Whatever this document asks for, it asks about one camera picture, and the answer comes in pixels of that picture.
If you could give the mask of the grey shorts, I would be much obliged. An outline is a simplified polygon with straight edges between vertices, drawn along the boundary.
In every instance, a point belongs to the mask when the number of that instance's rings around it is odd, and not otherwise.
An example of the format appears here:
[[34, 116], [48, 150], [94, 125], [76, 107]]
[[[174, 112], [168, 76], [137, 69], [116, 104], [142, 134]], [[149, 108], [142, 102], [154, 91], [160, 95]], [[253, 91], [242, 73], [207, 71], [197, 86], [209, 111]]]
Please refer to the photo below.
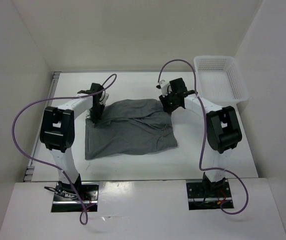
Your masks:
[[125, 99], [105, 107], [96, 122], [85, 125], [85, 159], [146, 155], [178, 146], [171, 115], [156, 99]]

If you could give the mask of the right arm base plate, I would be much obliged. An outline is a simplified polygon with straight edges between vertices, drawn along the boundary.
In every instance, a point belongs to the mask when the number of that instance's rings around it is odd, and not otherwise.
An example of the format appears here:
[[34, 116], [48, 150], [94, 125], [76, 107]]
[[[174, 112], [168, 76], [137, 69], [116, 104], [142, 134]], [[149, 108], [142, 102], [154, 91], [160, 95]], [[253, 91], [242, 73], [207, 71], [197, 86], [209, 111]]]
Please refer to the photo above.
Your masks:
[[186, 181], [189, 210], [233, 209], [232, 194], [228, 181], [217, 189], [205, 189], [201, 180]]

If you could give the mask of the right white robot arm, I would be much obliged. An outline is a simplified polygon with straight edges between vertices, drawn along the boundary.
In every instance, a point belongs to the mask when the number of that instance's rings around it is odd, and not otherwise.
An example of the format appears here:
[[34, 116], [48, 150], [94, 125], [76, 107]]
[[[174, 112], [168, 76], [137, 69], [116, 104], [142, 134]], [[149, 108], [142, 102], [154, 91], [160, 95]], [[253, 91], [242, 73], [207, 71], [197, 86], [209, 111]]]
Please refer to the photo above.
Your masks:
[[165, 112], [170, 114], [182, 107], [202, 117], [204, 136], [199, 160], [202, 191], [208, 197], [214, 196], [226, 181], [227, 159], [242, 140], [234, 107], [217, 105], [194, 90], [187, 90], [182, 78], [161, 80], [156, 88], [161, 90], [159, 99]]

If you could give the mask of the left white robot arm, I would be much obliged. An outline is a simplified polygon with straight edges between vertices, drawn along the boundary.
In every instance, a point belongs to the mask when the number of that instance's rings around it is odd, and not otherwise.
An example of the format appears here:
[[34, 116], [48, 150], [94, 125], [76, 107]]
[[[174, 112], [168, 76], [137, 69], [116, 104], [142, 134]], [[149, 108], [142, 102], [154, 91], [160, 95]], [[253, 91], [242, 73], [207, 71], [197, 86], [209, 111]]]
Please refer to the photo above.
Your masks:
[[74, 120], [89, 111], [89, 119], [95, 124], [102, 116], [108, 94], [103, 86], [93, 83], [89, 90], [80, 90], [77, 98], [58, 107], [48, 106], [43, 113], [40, 141], [51, 153], [58, 170], [57, 195], [72, 200], [82, 196], [81, 177], [77, 171], [71, 147], [75, 140]]

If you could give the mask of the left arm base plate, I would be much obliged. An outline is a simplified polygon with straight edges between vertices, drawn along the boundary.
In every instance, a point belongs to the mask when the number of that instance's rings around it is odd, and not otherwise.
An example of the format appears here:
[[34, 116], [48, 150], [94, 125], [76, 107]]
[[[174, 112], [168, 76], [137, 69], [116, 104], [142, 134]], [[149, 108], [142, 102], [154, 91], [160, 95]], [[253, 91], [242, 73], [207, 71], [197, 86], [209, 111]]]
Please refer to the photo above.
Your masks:
[[[51, 212], [53, 213], [75, 213], [81, 212], [82, 206], [77, 196], [73, 193], [59, 193], [58, 185], [55, 188], [45, 187], [54, 192]], [[87, 212], [97, 212], [99, 184], [97, 182], [86, 183], [81, 188], [80, 197], [83, 200]]]

